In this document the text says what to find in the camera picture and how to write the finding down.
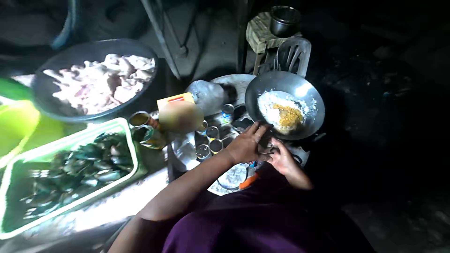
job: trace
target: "yellow box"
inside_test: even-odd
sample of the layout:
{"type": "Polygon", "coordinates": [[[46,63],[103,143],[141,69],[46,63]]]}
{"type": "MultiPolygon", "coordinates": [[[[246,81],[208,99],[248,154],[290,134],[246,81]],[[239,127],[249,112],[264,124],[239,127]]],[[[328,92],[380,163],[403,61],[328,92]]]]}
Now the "yellow box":
{"type": "Polygon", "coordinates": [[[175,95],[175,96],[168,97],[168,98],[165,98],[165,99],[156,100],[156,104],[158,105],[158,110],[161,110],[161,108],[164,105],[166,105],[166,104],[168,104],[170,102],[183,101],[183,100],[191,102],[191,103],[194,103],[194,99],[192,98],[192,94],[190,92],[186,92],[186,93],[183,93],[183,94],[180,94],[180,95],[175,95]]]}

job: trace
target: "tin can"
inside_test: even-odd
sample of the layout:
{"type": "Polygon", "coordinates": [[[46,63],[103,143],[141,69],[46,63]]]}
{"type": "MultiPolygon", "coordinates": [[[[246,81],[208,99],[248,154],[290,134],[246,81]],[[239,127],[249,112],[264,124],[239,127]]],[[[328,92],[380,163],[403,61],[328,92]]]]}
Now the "tin can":
{"type": "Polygon", "coordinates": [[[200,160],[208,159],[212,156],[209,146],[206,144],[199,145],[195,151],[195,155],[200,160]]]}
{"type": "Polygon", "coordinates": [[[211,150],[212,154],[217,154],[218,152],[222,151],[222,149],[224,149],[224,144],[221,140],[215,139],[212,140],[209,144],[209,149],[211,150]]]}
{"type": "Polygon", "coordinates": [[[206,129],[206,137],[211,142],[214,139],[219,138],[219,129],[216,126],[210,126],[206,129]]]}
{"type": "Polygon", "coordinates": [[[206,120],[203,121],[202,125],[197,128],[197,133],[206,136],[206,129],[208,128],[208,122],[206,122],[206,120]]]}
{"type": "Polygon", "coordinates": [[[162,149],[167,145],[166,139],[161,132],[149,125],[134,128],[132,137],[134,141],[149,149],[162,149]]]}
{"type": "Polygon", "coordinates": [[[222,117],[225,123],[231,123],[233,121],[234,106],[232,104],[225,104],[222,106],[222,117]]]}
{"type": "Polygon", "coordinates": [[[146,111],[138,111],[133,113],[130,118],[128,118],[128,123],[132,125],[132,128],[140,127],[143,125],[150,125],[156,130],[161,130],[161,125],[159,122],[152,118],[150,114],[146,111]]]}

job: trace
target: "person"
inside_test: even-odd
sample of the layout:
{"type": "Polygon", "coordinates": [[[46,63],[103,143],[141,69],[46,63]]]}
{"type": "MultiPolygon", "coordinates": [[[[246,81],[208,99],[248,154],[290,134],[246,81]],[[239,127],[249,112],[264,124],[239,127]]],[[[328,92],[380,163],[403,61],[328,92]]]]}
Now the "person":
{"type": "Polygon", "coordinates": [[[313,184],[281,141],[270,140],[278,147],[272,154],[258,153],[270,127],[254,123],[224,150],[171,182],[130,220],[109,252],[373,252],[340,210],[320,211],[320,204],[311,204],[317,202],[313,184]],[[185,215],[219,176],[256,160],[271,165],[268,177],[262,173],[248,189],[185,215]]]}

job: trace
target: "plastic bag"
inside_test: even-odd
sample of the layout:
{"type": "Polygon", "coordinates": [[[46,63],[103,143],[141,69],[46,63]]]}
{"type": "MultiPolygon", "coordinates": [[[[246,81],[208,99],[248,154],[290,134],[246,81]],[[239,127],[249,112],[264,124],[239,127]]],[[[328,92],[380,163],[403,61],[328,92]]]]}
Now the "plastic bag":
{"type": "Polygon", "coordinates": [[[219,113],[224,104],[224,89],[215,83],[203,80],[194,81],[186,89],[205,116],[219,113]]]}

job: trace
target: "metal pole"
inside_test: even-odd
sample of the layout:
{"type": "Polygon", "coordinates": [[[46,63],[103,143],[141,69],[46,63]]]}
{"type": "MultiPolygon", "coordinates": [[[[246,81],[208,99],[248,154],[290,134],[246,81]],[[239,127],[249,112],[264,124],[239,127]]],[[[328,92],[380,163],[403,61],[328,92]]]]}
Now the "metal pole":
{"type": "Polygon", "coordinates": [[[149,0],[141,0],[142,5],[145,8],[145,12],[147,12],[148,18],[150,19],[150,22],[152,23],[153,28],[155,29],[156,37],[159,40],[159,43],[161,44],[162,51],[164,52],[164,55],[166,56],[166,61],[169,64],[170,69],[172,70],[172,73],[175,75],[175,77],[178,80],[181,80],[180,73],[178,72],[178,69],[175,65],[175,61],[173,60],[172,54],[169,51],[169,47],[167,46],[166,39],[164,38],[164,34],[161,31],[161,27],[158,24],[158,21],[156,20],[155,12],[153,10],[152,5],[150,4],[149,0]]]}
{"type": "Polygon", "coordinates": [[[188,54],[187,48],[180,43],[180,40],[178,39],[175,29],[173,28],[172,22],[170,21],[169,15],[165,12],[161,0],[156,0],[156,3],[158,4],[158,7],[162,13],[162,17],[164,18],[164,22],[167,24],[167,28],[169,29],[170,34],[173,37],[173,40],[175,41],[176,45],[180,49],[180,56],[186,57],[188,54]]]}

